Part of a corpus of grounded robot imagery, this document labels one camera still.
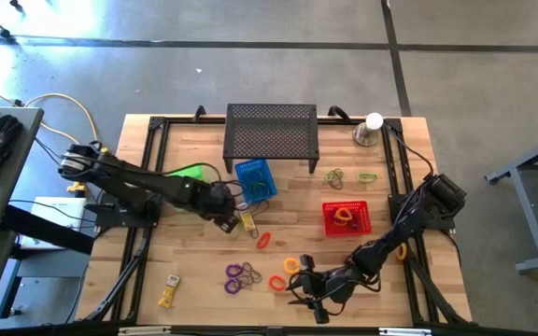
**wooden tabletop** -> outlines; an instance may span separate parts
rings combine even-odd
[[[140,165],[150,115],[127,115],[117,156]],[[434,167],[431,139],[424,118],[402,118],[407,145],[428,158]],[[268,211],[255,217],[261,232],[270,231],[272,240],[264,250],[240,227],[226,234],[211,222],[195,214],[178,212],[169,204],[153,232],[147,271],[140,301],[138,324],[171,325],[280,325],[315,326],[313,312],[304,306],[288,305],[289,292],[275,292],[267,285],[273,274],[288,278],[283,260],[298,259],[303,253],[315,258],[318,271],[341,266],[354,248],[378,238],[390,228],[387,196],[389,180],[381,137],[373,147],[360,147],[352,140],[353,126],[319,125],[320,160],[313,175],[308,161],[269,161],[276,182],[277,196],[270,199]],[[223,179],[235,178],[225,171],[221,151],[223,125],[172,125],[163,169],[179,168],[205,161],[216,165]],[[156,158],[157,145],[151,158]],[[408,153],[415,186],[428,173],[424,161]],[[399,154],[394,150],[397,171]],[[323,180],[332,169],[344,172],[344,188],[335,190]],[[358,173],[377,173],[371,184],[358,182]],[[205,178],[215,180],[205,168]],[[402,179],[398,182],[404,190]],[[359,237],[327,238],[323,233],[323,202],[365,200],[368,203],[373,233]],[[111,229],[94,244],[91,262],[80,297],[77,318],[86,316],[111,289],[118,276],[121,253],[127,230]],[[433,282],[457,312],[471,319],[456,250],[439,231],[424,234]],[[263,280],[236,295],[227,294],[225,267],[231,263],[250,262]],[[168,274],[181,277],[173,306],[158,306]],[[389,256],[381,271],[382,290],[372,293],[357,287],[346,310],[333,316],[330,327],[410,326],[411,318],[402,263]],[[424,316],[426,306],[422,287],[418,298]],[[124,314],[132,296],[132,282],[127,286]],[[330,311],[339,305],[326,300]]]

